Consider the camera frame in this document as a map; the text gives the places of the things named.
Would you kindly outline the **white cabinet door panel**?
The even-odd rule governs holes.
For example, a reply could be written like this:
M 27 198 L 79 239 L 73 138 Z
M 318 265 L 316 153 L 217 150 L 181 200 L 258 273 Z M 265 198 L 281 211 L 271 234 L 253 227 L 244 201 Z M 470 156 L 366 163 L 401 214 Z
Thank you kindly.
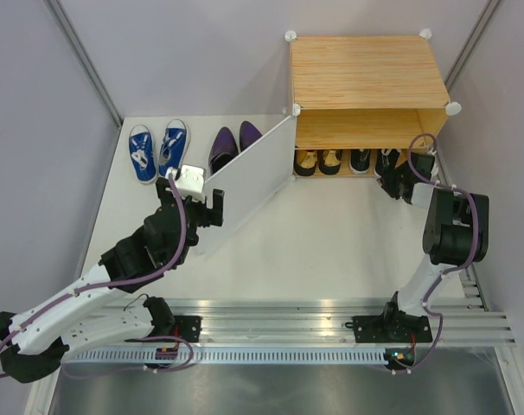
M 205 191 L 224 192 L 223 225 L 198 230 L 197 256 L 209 255 L 245 225 L 292 176 L 297 121 L 288 116 L 220 172 L 208 178 Z

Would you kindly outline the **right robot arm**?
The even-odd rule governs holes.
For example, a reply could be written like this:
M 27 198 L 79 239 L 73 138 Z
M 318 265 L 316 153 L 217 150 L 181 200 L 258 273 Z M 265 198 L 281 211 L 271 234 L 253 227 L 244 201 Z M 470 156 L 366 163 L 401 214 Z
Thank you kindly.
M 375 322 L 389 342 L 431 341 L 431 305 L 449 278 L 484 259 L 489 246 L 489 197 L 465 196 L 431 181 L 435 158 L 412 153 L 381 177 L 396 199 L 427 208 L 424 257 L 409 282 L 393 294 Z

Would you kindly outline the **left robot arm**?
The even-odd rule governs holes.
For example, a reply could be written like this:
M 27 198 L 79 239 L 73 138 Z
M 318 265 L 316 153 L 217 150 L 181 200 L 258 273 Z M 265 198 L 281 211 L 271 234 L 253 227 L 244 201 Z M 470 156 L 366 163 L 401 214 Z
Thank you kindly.
M 199 241 L 198 228 L 222 226 L 223 190 L 214 189 L 211 202 L 172 178 L 158 179 L 156 190 L 160 207 L 86 274 L 31 310 L 0 312 L 0 379 L 31 383 L 78 354 L 114 342 L 177 341 L 175 317 L 160 297 L 147 297 L 115 319 L 86 323 L 94 311 L 182 265 Z

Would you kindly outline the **black white sneaker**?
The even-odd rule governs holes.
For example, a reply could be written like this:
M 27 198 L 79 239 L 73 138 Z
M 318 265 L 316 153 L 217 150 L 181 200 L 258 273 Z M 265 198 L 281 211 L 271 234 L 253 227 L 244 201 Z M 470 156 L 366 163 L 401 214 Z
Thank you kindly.
M 358 149 L 350 151 L 349 168 L 354 175 L 364 175 L 369 171 L 371 150 Z
M 381 178 L 383 175 L 395 170 L 401 150 L 380 149 L 377 150 L 377 158 L 374 166 L 374 176 Z

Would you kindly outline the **gold loafer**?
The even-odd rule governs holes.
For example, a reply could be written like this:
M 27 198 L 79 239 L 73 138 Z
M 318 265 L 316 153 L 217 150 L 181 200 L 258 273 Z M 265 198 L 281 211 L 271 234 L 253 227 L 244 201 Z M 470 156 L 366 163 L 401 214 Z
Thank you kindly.
M 342 150 L 320 150 L 318 168 L 326 176 L 336 175 L 342 164 Z
M 313 176 L 317 167 L 316 150 L 295 150 L 293 171 L 297 176 Z

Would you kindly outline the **purple pointed loafer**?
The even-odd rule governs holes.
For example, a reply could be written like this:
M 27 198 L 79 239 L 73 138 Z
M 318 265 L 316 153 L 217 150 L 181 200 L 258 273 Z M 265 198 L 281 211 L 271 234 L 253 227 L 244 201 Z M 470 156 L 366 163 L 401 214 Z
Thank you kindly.
M 208 167 L 212 175 L 229 164 L 237 155 L 239 149 L 231 130 L 224 126 L 218 131 L 208 157 Z
M 240 150 L 244 151 L 259 140 L 263 134 L 250 121 L 243 121 L 240 125 Z

